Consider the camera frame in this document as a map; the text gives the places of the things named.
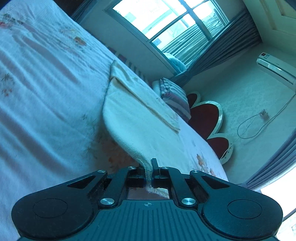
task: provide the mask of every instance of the power plug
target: power plug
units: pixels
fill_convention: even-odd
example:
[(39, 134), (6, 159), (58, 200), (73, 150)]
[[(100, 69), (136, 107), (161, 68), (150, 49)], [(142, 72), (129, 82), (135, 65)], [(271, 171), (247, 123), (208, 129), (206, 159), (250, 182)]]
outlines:
[(267, 113), (266, 109), (263, 109), (262, 111), (260, 111), (259, 115), (265, 121), (269, 119), (269, 116), (268, 116), (268, 113)]

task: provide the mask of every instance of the metal screw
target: metal screw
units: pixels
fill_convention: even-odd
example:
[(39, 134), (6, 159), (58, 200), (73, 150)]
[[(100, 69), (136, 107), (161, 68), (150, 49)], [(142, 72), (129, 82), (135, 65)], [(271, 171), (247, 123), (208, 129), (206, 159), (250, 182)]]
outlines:
[(115, 201), (113, 198), (108, 197), (108, 198), (101, 199), (100, 203), (103, 205), (112, 205), (113, 203), (115, 203)]
[(193, 198), (187, 197), (187, 198), (183, 198), (181, 201), (184, 205), (193, 205), (196, 203), (196, 201)]

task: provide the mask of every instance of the white wall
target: white wall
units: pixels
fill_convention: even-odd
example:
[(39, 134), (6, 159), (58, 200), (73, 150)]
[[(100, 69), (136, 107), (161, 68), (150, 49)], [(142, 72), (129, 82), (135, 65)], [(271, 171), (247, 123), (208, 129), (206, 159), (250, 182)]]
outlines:
[[(190, 90), (190, 86), (199, 90), (202, 101), (212, 100), (221, 104), (224, 121), (220, 132), (231, 135), (234, 140), (237, 139), (240, 123), (263, 109), (273, 117), (294, 94), (258, 68), (256, 59), (262, 52), (270, 53), (296, 67), (296, 56), (260, 44), (236, 59), (206, 85), (201, 85), (201, 89), (196, 89), (198, 85), (193, 82), (186, 85), (187, 90)], [(241, 126), (240, 134), (251, 121)], [(257, 117), (243, 137), (256, 134), (264, 123)], [(236, 184), (246, 181), (279, 149), (295, 127), (296, 97), (257, 137), (239, 139), (235, 143), (231, 159), (223, 165), (229, 181)]]
[[(245, 7), (242, 0), (216, 1), (229, 20)], [(169, 69), (159, 56), (104, 11), (110, 3), (110, 0), (98, 0), (79, 24), (128, 58), (149, 80), (173, 76), (172, 68)]]

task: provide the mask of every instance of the glass pane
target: glass pane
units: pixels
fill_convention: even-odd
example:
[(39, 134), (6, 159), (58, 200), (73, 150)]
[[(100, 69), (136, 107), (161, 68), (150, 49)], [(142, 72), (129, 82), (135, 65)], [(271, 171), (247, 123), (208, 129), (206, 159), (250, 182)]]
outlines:
[(113, 9), (147, 38), (186, 12), (178, 0), (122, 0)]
[(154, 41), (180, 72), (189, 66), (194, 57), (208, 43), (207, 38), (187, 14), (181, 20), (165, 30)]
[(281, 224), (276, 237), (280, 241), (296, 240), (296, 213)]
[(199, 5), (198, 7), (193, 9), (193, 12), (198, 16), (200, 20), (203, 21), (213, 37), (221, 29), (223, 29), (224, 25), (217, 15), (219, 14), (219, 10), (216, 9), (211, 1), (207, 1)]
[(288, 215), (296, 208), (295, 187), (296, 168), (289, 171), (286, 175), (272, 184), (261, 189), (261, 192), (276, 200), (283, 210), (283, 215)]
[(185, 0), (189, 7), (193, 8), (204, 0)]

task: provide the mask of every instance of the crosshair logo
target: crosshair logo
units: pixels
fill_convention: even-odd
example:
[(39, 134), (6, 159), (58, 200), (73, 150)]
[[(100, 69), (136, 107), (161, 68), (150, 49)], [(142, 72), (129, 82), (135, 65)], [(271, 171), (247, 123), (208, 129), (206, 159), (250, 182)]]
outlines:
[(146, 203), (144, 203), (144, 205), (145, 205), (146, 207), (150, 207), (150, 206), (152, 205), (152, 203), (150, 203), (150, 202), (146, 202)]

